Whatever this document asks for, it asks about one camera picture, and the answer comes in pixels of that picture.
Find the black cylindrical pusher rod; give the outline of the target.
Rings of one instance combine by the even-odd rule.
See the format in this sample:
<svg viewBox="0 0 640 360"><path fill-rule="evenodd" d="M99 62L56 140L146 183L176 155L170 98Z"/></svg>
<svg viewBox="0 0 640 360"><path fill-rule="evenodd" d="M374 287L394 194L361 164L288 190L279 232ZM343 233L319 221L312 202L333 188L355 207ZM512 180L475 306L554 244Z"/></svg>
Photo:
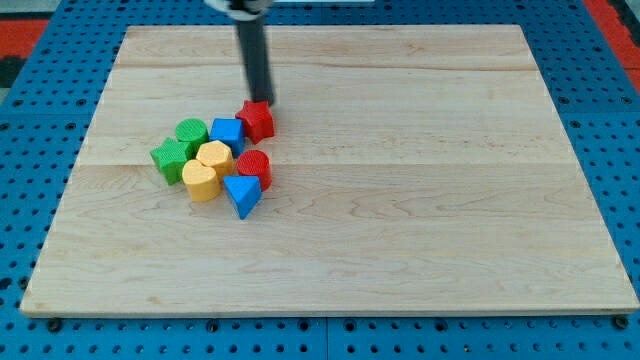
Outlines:
<svg viewBox="0 0 640 360"><path fill-rule="evenodd" d="M235 23L252 102L275 103L264 18Z"/></svg>

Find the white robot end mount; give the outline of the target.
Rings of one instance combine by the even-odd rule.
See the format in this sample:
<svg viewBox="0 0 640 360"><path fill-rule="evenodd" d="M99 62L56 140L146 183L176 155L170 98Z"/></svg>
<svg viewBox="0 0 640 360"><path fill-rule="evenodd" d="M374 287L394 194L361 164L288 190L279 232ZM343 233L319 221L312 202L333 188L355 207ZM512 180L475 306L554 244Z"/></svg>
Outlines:
<svg viewBox="0 0 640 360"><path fill-rule="evenodd" d="M204 0L214 10L235 21L253 21L263 16L274 0Z"/></svg>

